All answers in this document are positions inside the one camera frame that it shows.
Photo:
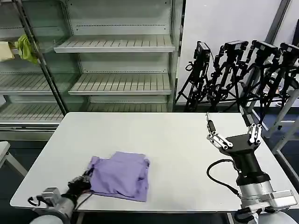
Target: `white wall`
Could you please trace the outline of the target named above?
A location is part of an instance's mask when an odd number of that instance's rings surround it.
[[[187,0],[177,92],[189,76],[185,66],[193,61],[197,41],[206,42],[214,56],[229,41],[249,41],[249,49],[252,40],[265,40],[279,4],[280,0]],[[211,58],[209,74],[213,70]]]

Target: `table leg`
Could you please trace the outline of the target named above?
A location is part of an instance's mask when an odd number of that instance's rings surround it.
[[[299,117],[296,119],[293,126],[290,128],[290,130],[283,135],[281,140],[276,144],[276,146],[273,148],[272,153],[276,154],[277,151],[281,150],[283,146],[293,137],[294,133],[298,130],[299,127]]]
[[[10,153],[7,153],[6,160],[19,174],[26,176],[27,170]]]
[[[228,213],[226,213],[226,215],[228,216],[228,223],[229,224],[235,224],[232,213],[228,212]]]
[[[76,224],[82,224],[83,218],[84,218],[85,213],[84,212],[79,212],[79,216],[77,219]]]

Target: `black cable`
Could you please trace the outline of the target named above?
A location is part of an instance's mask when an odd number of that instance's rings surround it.
[[[86,202],[92,195],[94,195],[94,191],[91,190],[90,191],[90,195],[88,197],[86,197],[80,204],[78,204],[78,206],[76,207],[75,210],[77,210],[84,202]]]
[[[216,180],[215,178],[213,178],[213,177],[210,175],[210,173],[209,173],[209,172],[210,172],[210,169],[211,169],[213,166],[215,166],[215,165],[217,165],[217,164],[219,164],[219,163],[222,163],[222,162],[231,162],[231,163],[233,163],[233,167],[234,167],[234,169],[235,169],[237,172],[239,172],[239,170],[238,170],[237,167],[235,166],[235,162],[234,162],[233,160],[222,159],[222,160],[218,160],[218,161],[216,161],[216,162],[213,162],[213,163],[207,168],[207,170],[206,170],[206,175],[207,175],[212,181],[214,181],[214,182],[216,182],[216,183],[218,183],[218,184],[220,184],[220,185],[222,185],[222,186],[227,187],[228,189],[230,189],[231,192],[233,192],[235,195],[237,195],[239,198],[241,198],[241,195],[240,195],[240,193],[238,192],[237,189],[233,188],[232,186],[229,186],[229,185],[226,184],[226,183],[223,183],[223,182],[221,182],[221,181]]]
[[[209,48],[210,52],[211,52],[211,56],[212,56],[212,59],[213,59],[213,63],[214,63],[214,55],[212,53],[212,50],[210,49],[210,47],[206,44],[207,48]]]

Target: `white table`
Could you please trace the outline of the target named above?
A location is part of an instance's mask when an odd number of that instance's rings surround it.
[[[238,113],[210,114],[224,137],[248,131]],[[81,175],[90,158],[109,158],[115,151],[146,154],[150,160],[146,203],[91,196],[80,211],[208,212],[240,208],[240,200],[206,175],[207,167],[227,158],[207,139],[203,113],[68,113],[33,164],[10,201],[14,207],[31,207],[27,199],[47,187],[67,190],[67,182]],[[275,190],[291,189],[299,195],[264,141],[256,151],[263,171]],[[211,175],[237,188],[231,163]],[[81,202],[87,195],[81,196]]]

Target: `black tripod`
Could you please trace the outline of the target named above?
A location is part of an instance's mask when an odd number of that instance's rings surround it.
[[[286,95],[286,91],[287,88],[290,85],[290,81],[291,81],[291,77],[289,77],[289,73],[290,73],[290,69],[294,66],[295,62],[298,60],[299,58],[299,48],[292,45],[292,44],[286,44],[286,43],[282,43],[280,45],[281,50],[283,51],[283,61],[282,63],[279,65],[279,71],[278,74],[276,76],[275,79],[272,79],[270,77],[270,80],[273,82],[269,82],[268,85],[270,87],[269,92],[267,94],[267,97],[265,99],[265,106],[264,106],[264,110],[263,113],[261,115],[260,118],[260,124],[262,123],[263,119],[265,118],[265,115],[267,114],[270,104],[273,101],[273,98],[276,96],[276,91],[279,87],[279,83],[282,80],[282,78],[284,77],[285,80],[285,84],[284,84],[284,88],[281,91],[282,94]]]
[[[252,63],[249,68],[247,69],[247,63],[250,62],[251,56],[253,54],[253,51],[255,49],[258,49],[256,52],[256,59],[254,63]],[[248,103],[248,100],[252,101],[253,103],[250,104],[250,107],[254,105],[254,103],[258,100],[258,96],[255,93],[252,93],[252,91],[260,84],[263,83],[263,77],[264,77],[264,69],[268,68],[271,66],[271,64],[264,65],[265,61],[271,54],[275,54],[277,52],[277,47],[274,47],[270,44],[267,44],[266,42],[263,41],[256,41],[254,40],[252,42],[252,45],[250,47],[245,65],[242,67],[242,71],[240,76],[238,76],[238,82],[243,80],[245,75],[251,72],[251,76],[249,77],[247,84],[242,85],[244,92],[242,96],[235,101],[231,106],[229,106],[225,111],[229,110],[234,104],[239,103],[243,107],[246,106]],[[274,57],[272,63],[275,65],[275,60],[276,57]]]
[[[191,73],[181,91],[178,92],[178,96],[176,98],[176,103],[181,96],[187,100],[184,112],[196,111],[198,103],[206,96],[206,94],[202,91],[202,88],[205,81],[208,81],[207,71],[209,68],[210,53],[211,50],[205,43],[200,41],[197,42],[197,47],[194,52],[195,61],[194,63],[189,62],[190,64],[186,66],[186,70],[191,71]],[[188,96],[186,96],[184,94],[184,90],[189,83],[191,83],[191,88]]]
[[[221,101],[228,97],[228,94],[232,95],[237,99],[238,109],[239,109],[239,91],[238,91],[238,70],[244,65],[241,61],[244,50],[248,45],[247,41],[234,41],[224,44],[220,47],[219,55],[215,57],[214,68],[215,72],[211,74],[212,80],[207,84],[207,99],[211,101],[210,110],[216,112],[216,106]],[[219,60],[224,55],[226,51],[227,60],[219,66]],[[222,71],[225,69],[220,84],[217,83],[217,79],[222,75]],[[230,88],[235,87],[235,95],[232,94],[227,88],[224,88],[228,75],[232,72],[231,81],[234,85],[230,85]]]

